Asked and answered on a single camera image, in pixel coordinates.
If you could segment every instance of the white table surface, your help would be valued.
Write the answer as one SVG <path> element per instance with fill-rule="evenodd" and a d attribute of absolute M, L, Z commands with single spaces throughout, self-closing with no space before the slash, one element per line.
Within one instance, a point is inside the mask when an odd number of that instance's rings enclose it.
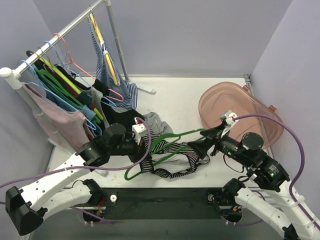
<path fill-rule="evenodd" d="M 141 114 L 156 112 L 162 121 L 166 121 L 174 133 L 183 133 L 202 128 L 198 103 L 202 94 L 211 86 L 221 82 L 233 82 L 244 86 L 244 78 L 212 78 L 212 77 L 132 77 L 133 82 L 139 87 L 146 86 L 156 89 L 155 95 L 138 91 L 137 111 Z M 198 133 L 184 136 L 182 141 L 192 141 L 199 138 Z M 79 179 L 94 179 L 102 188 L 212 188 L 223 187 L 231 178 L 237 178 L 243 173 L 237 173 L 228 168 L 223 161 L 222 154 L 211 157 L 208 164 L 200 166 L 195 173 L 168 179 L 161 178 L 151 173 L 144 173 L 133 180 L 124 179 L 125 171 L 109 171 L 105 175 L 91 172 Z M 69 157 L 68 153 L 56 147 L 51 156 L 49 170 L 52 171 Z M 227 158 L 228 164 L 241 170 L 241 165 Z M 127 156 L 112 156 L 104 167 L 118 168 L 129 166 Z M 130 171 L 130 176 L 140 171 L 136 166 Z M 247 182 L 248 187 L 256 187 L 252 182 Z"/>

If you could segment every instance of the blue hanger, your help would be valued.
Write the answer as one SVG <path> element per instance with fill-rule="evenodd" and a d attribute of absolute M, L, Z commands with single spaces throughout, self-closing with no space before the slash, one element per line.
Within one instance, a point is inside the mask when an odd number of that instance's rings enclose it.
<path fill-rule="evenodd" d="M 53 50 L 55 51 L 56 56 L 58 57 L 59 61 L 61 62 L 61 64 L 59 64 L 60 67 L 62 67 L 62 68 L 67 67 L 70 72 L 72 72 L 73 74 L 75 74 L 77 77 L 79 77 L 79 78 L 80 78 L 81 80 L 83 80 L 86 84 L 88 84 L 88 86 L 90 86 L 90 87 L 92 88 L 92 85 L 91 85 L 91 84 L 89 84 L 89 83 L 88 83 L 83 77 L 81 77 L 78 73 L 76 73 L 75 71 L 71 70 L 70 67 L 69 67 L 69 65 L 66 65 L 66 64 L 64 63 L 64 61 L 60 58 L 60 55 L 59 55 L 57 49 L 52 45 L 51 42 L 49 42 L 49 41 L 44 41 L 44 42 L 47 43 L 47 44 L 49 44 L 49 45 L 53 48 Z M 103 103 L 103 104 L 105 104 L 105 105 L 108 105 L 109 107 L 112 107 L 112 108 L 116 108 L 116 107 L 117 107 L 117 105 L 116 105 L 113 101 L 111 101 L 109 98 L 107 98 L 107 97 L 105 97 L 105 96 L 102 96 L 102 99 L 106 99 L 110 104 L 109 104 L 109 103 L 106 103 L 106 102 L 104 102 L 104 101 L 101 101 L 101 103 Z"/>
<path fill-rule="evenodd" d="M 56 95 L 54 92 L 52 92 L 51 90 L 47 89 L 41 82 L 41 80 L 39 79 L 37 73 L 36 73 L 36 70 L 28 63 L 26 62 L 25 60 L 22 60 L 21 62 L 27 64 L 29 66 L 28 70 L 29 72 L 37 79 L 38 81 L 38 84 L 37 83 L 34 83 L 34 82 L 27 82 L 25 83 L 25 85 L 35 85 L 37 87 L 43 87 L 44 90 L 46 90 L 47 92 L 51 93 L 52 95 L 54 95 L 56 98 L 60 99 L 62 102 L 64 102 L 65 104 L 67 104 L 70 108 L 74 109 L 74 111 L 76 111 L 77 109 L 75 107 L 73 107 L 72 105 L 70 105 L 68 102 L 66 102 L 65 100 L 63 100 L 61 97 L 59 97 L 58 95 Z M 66 110 L 62 109 L 61 107 L 53 104 L 53 102 L 49 101 L 48 99 L 46 99 L 45 97 L 41 97 L 43 100 L 47 101 L 48 103 L 54 105 L 55 107 L 58 107 L 59 109 L 63 110 L 66 112 Z M 89 121 L 87 118 L 86 118 L 86 121 L 88 123 L 90 123 L 90 125 L 84 123 L 88 128 L 92 129 L 92 130 L 97 130 L 96 126 L 91 122 Z"/>
<path fill-rule="evenodd" d="M 55 48 L 55 46 L 53 46 L 52 43 L 49 42 L 49 41 L 44 41 L 44 43 L 49 44 L 49 45 L 53 48 L 53 50 L 55 51 L 55 54 L 56 54 L 56 56 L 58 57 L 58 59 L 59 59 L 59 61 L 61 62 L 61 64 L 62 64 L 62 65 L 65 65 L 64 62 L 61 60 L 61 58 L 60 58 L 60 56 L 59 56 L 59 54 L 58 54 L 58 51 L 57 51 L 57 49 Z"/>
<path fill-rule="evenodd" d="M 78 73 L 76 73 L 75 71 L 71 70 L 68 65 L 65 65 L 65 66 L 68 68 L 68 70 L 69 70 L 71 73 L 75 74 L 77 77 L 79 77 L 80 79 L 82 79 L 88 86 L 90 86 L 90 87 L 92 88 L 92 85 L 89 84 L 83 77 L 81 77 L 81 76 L 80 76 Z M 110 102 L 110 104 L 109 104 L 109 103 L 106 103 L 106 102 L 104 102 L 104 101 L 101 101 L 101 103 L 103 103 L 103 104 L 105 104 L 105 105 L 108 105 L 109 107 L 112 107 L 112 108 L 116 108 L 116 107 L 117 107 L 117 105 L 116 105 L 113 101 L 111 101 L 109 98 L 107 98 L 107 97 L 105 97 L 105 96 L 102 96 L 102 99 L 106 99 L 107 101 Z"/>

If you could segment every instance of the clothes hanger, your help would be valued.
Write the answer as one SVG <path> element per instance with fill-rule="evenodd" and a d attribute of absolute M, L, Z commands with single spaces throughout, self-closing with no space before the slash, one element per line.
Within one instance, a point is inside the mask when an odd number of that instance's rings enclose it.
<path fill-rule="evenodd" d="M 45 86 L 43 86 L 43 84 L 41 83 L 41 81 L 40 81 L 40 79 L 39 79 L 39 77 L 38 77 L 38 75 L 37 75 L 36 70 L 35 70 L 28 62 L 26 62 L 25 60 L 22 60 L 21 62 L 23 62 L 23 63 L 25 63 L 25 64 L 27 64 L 27 65 L 29 66 L 29 68 L 28 68 L 29 72 L 30 72 L 30 73 L 35 77 L 35 79 L 37 79 L 37 81 L 38 81 L 38 84 L 35 83 L 35 82 L 27 82 L 27 83 L 25 83 L 25 85 L 35 85 L 35 86 L 37 86 L 37 87 L 43 87 L 46 92 L 51 93 L 51 94 L 54 95 L 56 98 L 59 98 L 59 99 L 60 99 L 61 101 L 63 101 L 65 104 L 69 105 L 72 109 L 74 109 L 74 111 L 77 111 L 77 109 L 76 109 L 75 107 L 73 107 L 73 106 L 70 105 L 68 102 L 64 101 L 62 98 L 60 98 L 58 95 L 56 95 L 54 92 L 52 92 L 51 90 L 49 90 L 49 89 L 47 89 Z M 46 102 L 48 102 L 48 103 L 52 104 L 53 106 L 55 106 L 55 107 L 63 110 L 64 112 L 66 112 L 63 108 L 57 106 L 56 104 L 54 104 L 53 102 L 49 101 L 49 100 L 46 99 L 45 97 L 41 97 L 41 99 L 45 100 Z M 96 126 L 95 126 L 91 121 L 89 121 L 87 118 L 85 118 L 85 119 L 86 119 L 87 123 L 89 123 L 90 125 L 88 125 L 86 122 L 84 122 L 83 124 L 85 124 L 88 128 L 90 128 L 90 129 L 92 129 L 92 130 L 94 130 L 94 131 L 97 130 Z"/>
<path fill-rule="evenodd" d="M 51 91 L 55 91 L 62 99 L 64 99 L 66 102 L 68 102 L 70 105 L 72 105 L 75 108 L 78 108 L 79 110 L 84 107 L 84 105 L 78 101 L 69 91 L 67 91 L 64 86 L 48 72 L 46 65 L 43 65 L 44 69 L 35 69 L 36 73 L 41 77 L 43 81 L 45 81 L 45 84 L 47 87 L 50 88 Z M 101 123 L 100 119 L 97 116 L 94 116 L 94 121 L 98 124 Z"/>
<path fill-rule="evenodd" d="M 203 130 L 204 130 L 203 128 L 200 128 L 200 129 L 191 130 L 191 131 L 186 131 L 186 132 L 179 133 L 179 134 L 175 134 L 175 133 L 165 133 L 165 134 L 162 134 L 162 135 L 158 136 L 158 137 L 153 141 L 153 143 L 151 144 L 149 154 L 150 154 L 151 156 L 154 155 L 154 154 L 157 154 L 158 152 L 160 152 L 160 151 L 168 148 L 170 145 L 176 143 L 178 140 L 181 139 L 182 136 L 185 136 L 185 135 L 188 135 L 188 134 L 193 134 L 193 133 L 200 132 L 200 131 L 203 131 Z M 163 147 L 159 148 L 158 150 L 153 151 L 154 148 L 157 146 L 158 143 L 160 143 L 161 141 L 163 141 L 163 140 L 165 140 L 165 139 L 168 139 L 168 138 L 177 138 L 177 139 L 175 139 L 175 140 L 172 141 L 172 142 L 169 142 L 168 144 L 164 145 Z M 173 155 L 176 155 L 176 154 L 180 153 L 181 151 L 185 150 L 185 149 L 188 148 L 188 147 L 189 147 L 189 146 L 184 146 L 184 147 L 182 147 L 182 148 L 177 149 L 175 152 L 172 152 L 172 153 L 170 153 L 169 155 L 162 157 L 162 158 L 159 159 L 158 161 L 154 162 L 154 163 L 153 163 L 153 166 L 156 166 L 156 165 L 162 163 L 163 161 L 171 158 Z M 128 168 L 128 169 L 125 171 L 125 173 L 124 173 L 124 179 L 127 180 L 127 181 L 130 181 L 130 180 L 136 178 L 137 176 L 139 176 L 140 174 L 142 174 L 142 171 L 140 171 L 140 172 L 137 172 L 136 174 L 134 174 L 133 176 L 130 176 L 130 177 L 129 177 L 128 175 L 129 175 L 129 172 L 130 172 L 131 169 L 132 169 L 132 168 Z"/>
<path fill-rule="evenodd" d="M 46 56 L 47 60 L 50 62 L 51 60 L 50 60 L 49 56 L 46 54 L 46 52 L 43 51 L 42 48 L 39 47 L 39 46 L 38 46 L 38 49 L 43 53 L 43 55 Z"/>
<path fill-rule="evenodd" d="M 55 47 L 50 42 L 47 43 L 55 50 L 56 53 L 58 53 Z M 77 86 L 74 85 L 56 66 L 52 65 L 51 62 L 49 62 L 43 57 L 39 58 L 39 60 L 42 61 L 48 67 L 50 67 L 57 75 L 59 75 L 59 77 L 61 77 L 77 94 L 81 94 L 81 91 L 77 88 Z M 96 108 L 93 111 L 96 113 L 97 117 L 100 120 L 104 119 L 101 113 Z"/>
<path fill-rule="evenodd" d="M 106 60 L 106 63 L 107 63 L 107 66 L 108 66 L 108 70 L 111 74 L 111 77 L 112 77 L 112 80 L 114 82 L 115 85 L 120 85 L 120 82 L 118 81 L 118 78 L 116 77 L 116 71 L 115 71 L 115 68 L 114 68 L 114 63 L 110 57 L 110 54 L 108 52 L 108 50 L 105 48 L 105 41 L 102 37 L 102 34 L 101 34 L 101 31 L 98 27 L 98 24 L 95 20 L 95 17 L 94 17 L 94 14 L 93 13 L 90 13 L 89 15 L 90 17 L 90 20 L 91 20 L 91 24 L 92 24 L 92 27 L 94 29 L 94 32 L 96 34 L 96 38 L 97 40 L 99 41 L 99 44 L 100 44 L 100 47 L 101 47 L 101 50 L 103 52 L 103 56 L 105 57 L 105 60 Z"/>
<path fill-rule="evenodd" d="M 86 72 L 85 70 L 83 70 L 81 67 L 79 67 L 79 66 L 75 63 L 75 61 L 73 60 L 73 58 L 72 58 L 72 56 L 71 56 L 71 53 L 70 53 L 70 51 L 69 51 L 69 46 L 68 46 L 68 43 L 66 42 L 66 40 L 65 40 L 60 34 L 58 34 L 58 33 L 54 33 L 53 35 L 58 36 L 58 37 L 61 38 L 61 40 L 64 42 L 64 45 L 65 45 L 66 50 L 67 50 L 67 54 L 68 54 L 69 59 L 70 59 L 70 62 L 71 62 L 72 64 L 74 64 L 77 68 L 79 68 L 81 71 L 83 71 L 85 74 L 87 74 L 88 76 L 90 76 L 91 78 L 93 78 L 94 80 L 96 80 L 95 77 L 93 77 L 92 75 L 90 75 L 88 72 Z M 72 71 L 72 70 L 70 69 L 70 67 L 69 67 L 69 64 L 65 63 L 65 66 L 67 66 L 67 68 L 68 68 L 70 71 Z M 85 81 L 83 78 L 81 78 L 81 79 L 82 79 L 86 84 L 88 84 L 90 87 L 92 87 L 92 85 L 89 84 L 87 81 Z M 116 100 L 116 101 L 118 101 L 118 102 L 123 102 L 123 101 L 125 100 L 124 97 L 123 97 L 120 93 L 116 92 L 115 90 L 109 88 L 109 91 L 110 91 L 110 92 L 113 92 L 113 93 L 116 94 L 116 95 L 118 95 L 118 96 L 120 97 L 120 99 L 114 98 L 114 97 L 111 97 L 111 96 L 106 96 L 107 98 L 112 99 L 112 100 Z"/>
<path fill-rule="evenodd" d="M 68 70 L 71 72 L 71 73 L 73 73 L 73 74 L 75 74 L 77 77 L 79 77 L 81 80 L 83 80 L 88 86 L 90 86 L 91 88 L 92 88 L 92 85 L 89 83 L 89 82 L 87 82 L 84 78 L 82 78 L 77 72 L 75 72 L 75 71 L 73 71 L 73 70 L 71 70 L 69 67 L 68 67 Z M 104 102 L 104 101 L 101 101 L 101 103 L 102 104 L 105 104 L 105 105 L 108 105 L 109 107 L 111 107 L 111 108 L 116 108 L 117 107 L 117 105 L 113 102 L 113 101 L 111 101 L 110 99 L 108 99 L 108 98 L 106 98 L 105 96 L 102 96 L 101 97 L 102 99 L 106 99 L 109 103 L 107 103 L 107 102 Z"/>

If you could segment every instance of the pink garment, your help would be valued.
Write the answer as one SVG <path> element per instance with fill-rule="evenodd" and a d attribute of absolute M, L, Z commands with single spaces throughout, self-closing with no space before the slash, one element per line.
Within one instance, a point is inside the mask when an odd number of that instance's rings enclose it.
<path fill-rule="evenodd" d="M 22 87 L 28 92 L 37 105 L 48 116 L 52 124 L 75 150 L 78 150 L 83 144 L 94 138 L 88 127 L 84 125 L 86 117 L 80 111 L 64 111 L 50 100 L 44 100 L 44 96 L 30 85 L 25 85 L 25 83 L 22 82 Z M 48 136 L 50 136 L 57 144 L 65 148 L 66 146 L 64 146 L 57 136 L 51 132 L 46 123 L 35 112 L 33 112 L 33 115 L 46 134 L 48 134 Z"/>

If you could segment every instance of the yellow strip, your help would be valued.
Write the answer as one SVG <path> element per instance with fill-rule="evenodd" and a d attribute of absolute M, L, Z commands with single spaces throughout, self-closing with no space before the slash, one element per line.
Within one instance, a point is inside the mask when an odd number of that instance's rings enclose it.
<path fill-rule="evenodd" d="M 115 85 L 118 85 L 118 81 L 117 81 L 117 78 L 116 78 L 115 70 L 114 70 L 113 65 L 111 63 L 111 59 L 110 59 L 109 53 L 105 54 L 105 59 L 106 59 L 106 62 L 108 63 L 108 66 L 110 68 L 110 72 L 111 72 L 111 76 L 113 78 L 113 82 L 114 82 Z"/>
<path fill-rule="evenodd" d="M 101 32 L 100 32 L 100 29 L 99 29 L 99 27 L 98 27 L 98 24 L 97 24 L 97 22 L 96 22 L 96 20 L 95 20 L 95 18 L 94 18 L 94 16 L 93 16 L 92 13 L 91 13 L 89 16 L 90 16 L 90 19 L 91 19 L 91 22 L 92 22 L 92 26 L 93 26 L 93 28 L 94 28 L 94 31 L 95 31 L 95 33 L 96 33 L 96 36 L 97 36 L 97 38 L 98 38 L 98 41 L 99 41 L 99 43 L 101 44 L 104 40 L 103 40 L 103 38 L 102 38 L 102 34 L 101 34 Z M 117 80 L 117 78 L 116 78 L 114 66 L 113 66 L 113 64 L 112 64 L 112 62 L 111 62 L 109 53 L 107 52 L 104 56 L 105 56 L 106 63 L 108 64 L 108 67 L 109 67 L 109 69 L 110 69 L 111 77 L 112 77 L 112 79 L 113 79 L 113 82 L 114 82 L 115 85 L 118 85 L 118 80 Z"/>
<path fill-rule="evenodd" d="M 78 89 L 78 87 L 76 85 L 74 85 L 74 83 L 72 81 L 70 81 L 56 66 L 52 65 L 51 62 L 49 62 L 48 60 L 44 59 L 43 57 L 40 58 L 40 60 L 46 64 L 47 66 L 49 66 L 50 68 L 52 68 L 52 70 L 59 75 L 59 77 L 61 77 L 77 94 L 80 94 L 81 91 Z M 95 112 L 95 114 L 97 115 L 97 117 L 100 120 L 103 120 L 104 117 L 101 115 L 101 113 L 95 108 L 93 110 Z"/>

